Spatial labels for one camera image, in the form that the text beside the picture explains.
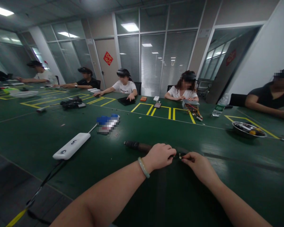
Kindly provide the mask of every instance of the yellow cable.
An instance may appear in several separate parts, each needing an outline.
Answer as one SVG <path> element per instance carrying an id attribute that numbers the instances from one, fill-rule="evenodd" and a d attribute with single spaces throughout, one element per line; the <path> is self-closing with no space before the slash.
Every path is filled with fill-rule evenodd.
<path id="1" fill-rule="evenodd" d="M 28 208 L 25 208 L 23 211 L 21 211 L 10 223 L 8 223 L 6 227 L 14 226 L 17 223 L 17 221 L 19 221 L 22 218 L 22 216 L 25 214 L 27 210 Z"/>

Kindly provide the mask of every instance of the gray floor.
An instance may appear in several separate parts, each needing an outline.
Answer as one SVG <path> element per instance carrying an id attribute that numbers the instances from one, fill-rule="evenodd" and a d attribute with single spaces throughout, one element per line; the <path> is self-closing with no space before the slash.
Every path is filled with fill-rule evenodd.
<path id="1" fill-rule="evenodd" d="M 5 227 L 34 195 L 41 181 L 0 156 L 0 227 Z M 30 209 L 39 218 L 52 222 L 71 203 L 49 186 L 44 186 Z M 15 225 L 21 227 L 47 226 L 25 214 Z"/>

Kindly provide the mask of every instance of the ceiling light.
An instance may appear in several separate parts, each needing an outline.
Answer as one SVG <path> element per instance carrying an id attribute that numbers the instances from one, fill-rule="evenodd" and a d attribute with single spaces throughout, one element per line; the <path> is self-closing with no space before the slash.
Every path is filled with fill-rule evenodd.
<path id="1" fill-rule="evenodd" d="M 121 24 L 123 28 L 125 28 L 128 32 L 139 31 L 139 28 L 135 23 Z"/>
<path id="2" fill-rule="evenodd" d="M 64 35 L 64 36 L 67 36 L 67 37 L 70 37 L 70 38 L 80 38 L 79 36 L 75 36 L 75 35 L 67 33 L 67 32 L 58 32 L 58 34 Z"/>
<path id="3" fill-rule="evenodd" d="M 8 11 L 6 9 L 0 8 L 0 14 L 3 15 L 3 16 L 10 16 L 10 15 L 12 15 L 14 13 L 11 12 L 11 11 Z"/>

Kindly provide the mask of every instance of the plastic bottle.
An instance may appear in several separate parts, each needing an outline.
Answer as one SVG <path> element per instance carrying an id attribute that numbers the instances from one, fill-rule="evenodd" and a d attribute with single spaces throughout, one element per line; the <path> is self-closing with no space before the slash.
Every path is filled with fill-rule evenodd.
<path id="1" fill-rule="evenodd" d="M 228 104 L 229 95 L 226 93 L 223 97 L 218 101 L 212 115 L 214 117 L 220 117 L 221 113 L 223 112 L 225 106 Z"/>

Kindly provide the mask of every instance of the white t-shirt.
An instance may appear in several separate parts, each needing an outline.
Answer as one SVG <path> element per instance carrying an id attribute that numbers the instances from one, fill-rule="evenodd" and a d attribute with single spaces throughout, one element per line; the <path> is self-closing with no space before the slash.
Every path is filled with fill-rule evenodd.
<path id="1" fill-rule="evenodd" d="M 172 86 L 171 89 L 168 91 L 168 93 L 174 97 L 174 98 L 179 98 L 180 97 L 180 90 L 179 89 L 176 89 L 175 86 Z M 192 91 L 192 90 L 186 90 L 183 94 L 183 96 L 186 98 L 186 99 L 189 99 L 189 98 L 194 98 L 194 97 L 198 97 L 197 93 Z"/>
<path id="2" fill-rule="evenodd" d="M 113 88 L 116 91 L 124 94 L 130 94 L 133 92 L 134 89 L 137 89 L 134 82 L 128 81 L 127 85 L 124 85 L 119 80 L 113 85 Z"/>
<path id="3" fill-rule="evenodd" d="M 37 73 L 34 79 L 46 79 L 51 84 L 58 84 L 57 78 L 50 72 L 45 70 L 43 73 Z"/>

